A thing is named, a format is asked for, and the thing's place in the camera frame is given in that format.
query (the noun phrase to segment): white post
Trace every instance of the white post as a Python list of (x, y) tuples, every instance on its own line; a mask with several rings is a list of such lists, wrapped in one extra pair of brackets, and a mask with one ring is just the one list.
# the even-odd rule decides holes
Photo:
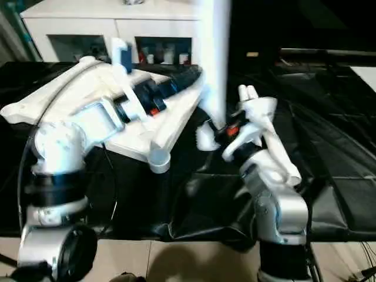
[(205, 74), (207, 92), (200, 107), (218, 129), (226, 124), (227, 57), (230, 29), (229, 0), (196, 0), (200, 8), (197, 32), (200, 39), (199, 65)]

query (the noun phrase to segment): cabinet door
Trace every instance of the cabinet door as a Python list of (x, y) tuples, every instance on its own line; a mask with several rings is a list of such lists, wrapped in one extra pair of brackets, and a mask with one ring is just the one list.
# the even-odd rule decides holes
[(105, 49), (103, 52), (110, 56), (111, 38), (119, 36), (113, 19), (25, 18), (23, 21), (45, 62), (74, 61), (88, 46)]
[(191, 39), (191, 62), (196, 64), (198, 61), (199, 43), (196, 21), (118, 19), (116, 24), (120, 37), (134, 46), (134, 52), (132, 53), (132, 61), (134, 63), (139, 62), (137, 38), (155, 38), (156, 42), (158, 42), (158, 38), (189, 38)]

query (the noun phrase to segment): tile floor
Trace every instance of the tile floor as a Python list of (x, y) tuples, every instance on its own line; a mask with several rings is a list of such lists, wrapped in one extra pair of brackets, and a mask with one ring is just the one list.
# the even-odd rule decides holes
[[(0, 253), (16, 258), (18, 244), (19, 239), (0, 238)], [(148, 282), (256, 282), (258, 250), (255, 246), (240, 254), (220, 243), (101, 240), (94, 268), (84, 281), (107, 282), (127, 271)], [(368, 266), (358, 243), (316, 243), (314, 250), (325, 282), (345, 281)], [(0, 264), (0, 276), (11, 271)]]

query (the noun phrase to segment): white cabinet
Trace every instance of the white cabinet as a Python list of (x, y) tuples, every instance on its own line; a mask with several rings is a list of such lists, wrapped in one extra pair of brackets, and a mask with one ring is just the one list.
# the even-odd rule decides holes
[[(136, 38), (190, 38), (192, 46), (192, 63), (198, 61), (199, 43), (196, 32), (197, 21), (168, 21), (152, 19), (118, 19), (116, 20), (119, 36), (136, 48)], [(138, 63), (135, 50), (132, 61)]]
[(146, 0), (140, 5), (124, 5), (122, 0), (43, 0), (21, 13), (46, 62), (76, 61), (80, 55), (93, 55), (93, 48), (111, 55), (112, 37), (131, 42), (133, 62), (138, 62), (136, 38), (149, 37), (159, 45), (161, 38), (163, 47), (178, 46), (174, 62), (189, 53), (188, 61), (197, 63), (197, 15), (193, 0)]
[(118, 36), (114, 19), (24, 18), (24, 22), (45, 62), (59, 62), (58, 50), (74, 55), (72, 47), (58, 35), (62, 39), (64, 35), (98, 36), (109, 55), (110, 40)]

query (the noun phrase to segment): black cloth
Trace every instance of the black cloth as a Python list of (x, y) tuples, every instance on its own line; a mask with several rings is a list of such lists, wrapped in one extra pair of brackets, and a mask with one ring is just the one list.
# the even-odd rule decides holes
[[(21, 100), (71, 66), (7, 63), (0, 68), (0, 107)], [(165, 75), (179, 71), (151, 68)], [(229, 110), (239, 99), (239, 84), (278, 98), (274, 125), (303, 177), (297, 190), (310, 208), (310, 239), (376, 240), (376, 93), (350, 68), (276, 66), (229, 74)], [(172, 150), (166, 175), (109, 152), (119, 197), (107, 238), (222, 241), (239, 250), (254, 244), (251, 197), (241, 189), (237, 168), (225, 163), (220, 152), (196, 149), (194, 132), (205, 118), (201, 110), (194, 112)], [(2, 117), (0, 127), (0, 235), (19, 236), (16, 174), (31, 127), (9, 125)], [(34, 161), (28, 160), (26, 170)], [(114, 178), (101, 148), (89, 153), (86, 164), (86, 194), (92, 204), (88, 223), (100, 231), (112, 213)]]

